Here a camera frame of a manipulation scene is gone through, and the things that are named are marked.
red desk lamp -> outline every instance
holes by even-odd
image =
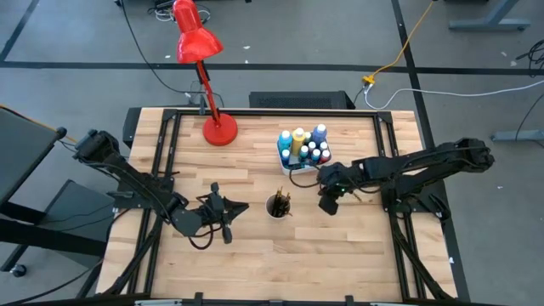
[[[235,118],[219,113],[213,101],[210,77],[203,60],[223,51],[221,42],[209,30],[202,26],[201,18],[193,0],[176,0],[173,14],[178,22],[181,36],[178,42],[178,62],[188,64],[196,62],[196,72],[201,84],[206,88],[206,96],[212,117],[202,128],[206,141],[212,145],[228,145],[236,138],[238,126]]]

floor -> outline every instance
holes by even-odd
[[[399,0],[410,30],[427,1]],[[111,0],[0,0],[0,49],[32,3],[37,6],[0,62],[0,103],[51,126],[64,126],[81,138],[88,129],[104,129],[120,138],[128,107],[186,104],[188,97],[164,88],[146,70],[128,31],[122,11]],[[127,14],[146,58],[174,64],[177,26],[159,22],[146,10],[151,0],[125,0]],[[210,70],[214,90],[227,107],[248,107],[251,91],[345,90],[353,98],[365,65],[385,65],[400,50],[390,1],[377,0],[241,0],[201,2],[212,10],[206,24],[225,50],[209,63],[237,64],[245,70]],[[448,20],[484,15],[497,1],[437,2],[411,43],[416,67],[481,68],[472,75],[418,73],[421,87],[458,93],[480,93],[524,86],[526,59],[515,60],[541,40],[544,4],[522,0],[512,17],[531,19],[523,32],[452,32]],[[33,69],[46,63],[47,69]],[[340,65],[363,68],[323,71],[255,70],[252,64],[315,64],[333,70]],[[398,66],[406,67],[403,58]],[[193,71],[159,70],[162,80],[188,90]],[[409,88],[407,73],[378,76],[371,102],[384,104],[398,88]],[[425,95],[434,142],[461,137],[482,139],[496,164],[486,173],[457,174],[446,180],[457,240],[471,300],[481,303],[532,305],[544,298],[544,150],[534,143],[492,143],[497,130],[518,127],[543,87],[492,97],[462,99]],[[361,99],[360,109],[367,108]],[[417,111],[413,95],[401,93],[391,110]],[[543,128],[544,105],[538,105],[524,128]],[[53,152],[14,196],[14,201],[43,209],[67,179],[105,192],[114,182],[70,158],[62,147]],[[14,246],[0,244],[0,259]],[[43,292],[81,273],[84,267],[55,252],[29,248],[21,259],[29,268],[24,278],[0,274],[0,303]],[[43,299],[73,297],[82,280]]]

lamp shade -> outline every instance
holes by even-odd
[[[193,0],[176,0],[173,14],[181,31],[177,52],[179,63],[194,63],[223,51],[218,38],[202,26]]]

white bottle cap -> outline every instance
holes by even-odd
[[[304,136],[304,130],[303,130],[301,127],[297,128],[297,129],[295,130],[295,135],[296,135],[297,137],[303,137],[303,136]]]

wooden table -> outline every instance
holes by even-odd
[[[141,111],[130,154],[130,163],[141,172],[151,170],[161,116],[161,108]],[[392,117],[399,153],[421,150],[414,113],[393,111]],[[317,206],[318,187],[299,189],[281,173],[275,148],[282,130],[309,130],[325,123],[332,161],[349,164],[353,159],[377,155],[372,120],[334,116],[235,118],[239,128],[236,140],[225,147],[213,147],[202,136],[205,117],[182,117],[173,167],[173,171],[179,171],[174,176],[174,189],[196,205],[195,197],[209,193],[210,184],[218,182],[222,196],[249,202],[250,208],[232,224],[231,244],[225,245],[219,237],[206,251],[197,251],[173,227],[164,226],[152,297],[193,298],[195,292],[204,292],[206,299],[343,301],[345,295],[353,295],[355,301],[400,301],[391,230],[380,196],[359,194],[359,202],[346,195],[339,201],[338,214],[329,216]],[[166,156],[167,145],[162,152],[162,167]],[[311,184],[315,175],[305,173],[293,178],[300,184]],[[281,186],[291,193],[292,216],[277,221],[266,214],[264,201]],[[109,287],[133,256],[141,213],[131,211],[113,226],[97,292]],[[445,291],[455,296],[439,220],[430,213],[413,213],[412,219],[421,260]],[[203,245],[207,238],[195,240]],[[407,259],[405,264],[415,297],[411,264]],[[145,265],[140,269],[140,290]]]

